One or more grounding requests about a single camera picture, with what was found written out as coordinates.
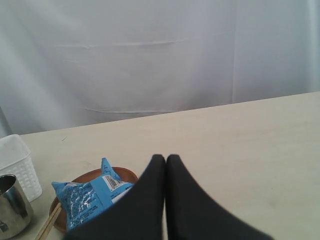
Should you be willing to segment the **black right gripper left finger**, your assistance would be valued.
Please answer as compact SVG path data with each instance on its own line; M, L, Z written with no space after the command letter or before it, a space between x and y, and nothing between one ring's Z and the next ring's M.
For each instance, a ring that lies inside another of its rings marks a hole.
M166 162L152 156L134 186L113 206L68 231L65 240L161 240Z

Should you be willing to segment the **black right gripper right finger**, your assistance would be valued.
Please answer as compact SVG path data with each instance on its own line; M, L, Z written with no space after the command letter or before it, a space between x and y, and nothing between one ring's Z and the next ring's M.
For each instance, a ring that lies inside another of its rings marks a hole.
M214 201L171 154L165 167L165 211L170 240L270 240Z

